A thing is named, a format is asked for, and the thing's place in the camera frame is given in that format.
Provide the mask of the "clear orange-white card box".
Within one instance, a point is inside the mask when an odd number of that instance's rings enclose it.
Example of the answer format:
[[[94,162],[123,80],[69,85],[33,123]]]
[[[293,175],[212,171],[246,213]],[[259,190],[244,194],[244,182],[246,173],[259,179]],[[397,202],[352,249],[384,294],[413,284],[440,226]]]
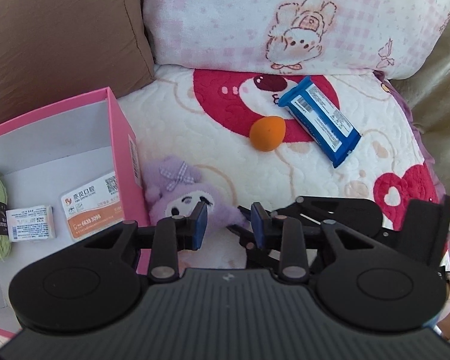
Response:
[[[65,221],[74,242],[124,219],[115,172],[88,181],[61,196]]]

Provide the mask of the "purple plush toy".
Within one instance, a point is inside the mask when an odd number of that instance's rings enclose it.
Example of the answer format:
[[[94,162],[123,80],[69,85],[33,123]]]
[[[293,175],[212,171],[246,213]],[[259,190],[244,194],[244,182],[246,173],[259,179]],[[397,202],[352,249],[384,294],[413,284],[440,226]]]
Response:
[[[208,230],[246,225],[241,211],[227,202],[223,194],[202,180],[201,170],[170,155],[148,161],[142,167],[145,201],[152,225],[174,215],[189,216],[197,203],[205,203]]]

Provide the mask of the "white red bear quilt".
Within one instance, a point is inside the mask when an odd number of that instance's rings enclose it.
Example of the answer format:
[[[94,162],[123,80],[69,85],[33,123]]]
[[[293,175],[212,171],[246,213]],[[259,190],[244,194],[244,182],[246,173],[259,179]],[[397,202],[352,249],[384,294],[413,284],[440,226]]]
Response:
[[[201,169],[228,203],[268,209],[301,195],[366,198],[376,202],[387,228],[398,229],[412,198],[439,202],[445,189],[433,171],[405,101],[387,80],[369,73],[315,76],[319,86],[361,134],[355,150],[334,168],[279,98],[295,76],[159,66],[152,84],[119,104],[136,134],[142,164],[169,155]],[[285,120],[273,151],[252,147],[259,119]]]

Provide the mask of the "small white medicine box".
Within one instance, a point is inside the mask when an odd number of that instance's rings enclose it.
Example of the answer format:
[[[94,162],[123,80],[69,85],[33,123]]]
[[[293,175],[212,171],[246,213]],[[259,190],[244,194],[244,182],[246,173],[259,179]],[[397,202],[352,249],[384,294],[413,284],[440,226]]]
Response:
[[[11,242],[37,242],[55,237],[51,205],[7,210],[6,219]]]

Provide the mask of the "pink checked cartoon pillow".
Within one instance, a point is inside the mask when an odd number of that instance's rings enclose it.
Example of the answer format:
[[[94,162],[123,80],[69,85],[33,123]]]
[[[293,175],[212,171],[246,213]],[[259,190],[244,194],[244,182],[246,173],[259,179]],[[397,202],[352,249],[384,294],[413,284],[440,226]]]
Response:
[[[284,75],[414,75],[450,0],[144,0],[159,64]]]

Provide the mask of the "brown embroidered cushion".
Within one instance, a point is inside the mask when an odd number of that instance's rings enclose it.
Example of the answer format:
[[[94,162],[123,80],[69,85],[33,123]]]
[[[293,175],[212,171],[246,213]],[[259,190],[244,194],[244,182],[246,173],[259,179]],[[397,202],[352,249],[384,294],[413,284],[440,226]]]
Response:
[[[143,0],[0,0],[0,124],[78,94],[153,81]]]

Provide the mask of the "orange sponge ball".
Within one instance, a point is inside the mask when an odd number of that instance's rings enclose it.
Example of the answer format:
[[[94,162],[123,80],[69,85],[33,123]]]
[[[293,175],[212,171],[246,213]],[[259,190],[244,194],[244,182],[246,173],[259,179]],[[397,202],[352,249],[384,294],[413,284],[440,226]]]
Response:
[[[257,120],[249,130],[249,140],[255,150],[270,152],[283,141],[286,123],[280,116],[266,116]]]

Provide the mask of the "blue wet wipes pack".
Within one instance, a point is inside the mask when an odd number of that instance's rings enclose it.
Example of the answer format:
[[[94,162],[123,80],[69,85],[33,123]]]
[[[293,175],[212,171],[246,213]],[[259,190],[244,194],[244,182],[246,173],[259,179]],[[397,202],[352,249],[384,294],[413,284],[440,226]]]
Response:
[[[312,136],[334,168],[343,164],[362,137],[310,76],[285,93],[278,106]]]

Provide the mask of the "pink cardboard box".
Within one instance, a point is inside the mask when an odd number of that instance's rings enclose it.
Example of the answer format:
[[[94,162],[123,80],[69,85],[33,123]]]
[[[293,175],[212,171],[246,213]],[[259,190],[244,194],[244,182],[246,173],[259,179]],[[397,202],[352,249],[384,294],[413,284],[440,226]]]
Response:
[[[108,172],[117,179],[123,217],[149,222],[136,135],[110,88],[44,106],[0,124],[0,177],[12,209],[53,208],[56,236],[18,242],[0,261],[0,345],[20,329],[9,283],[23,267],[72,244],[63,194]]]

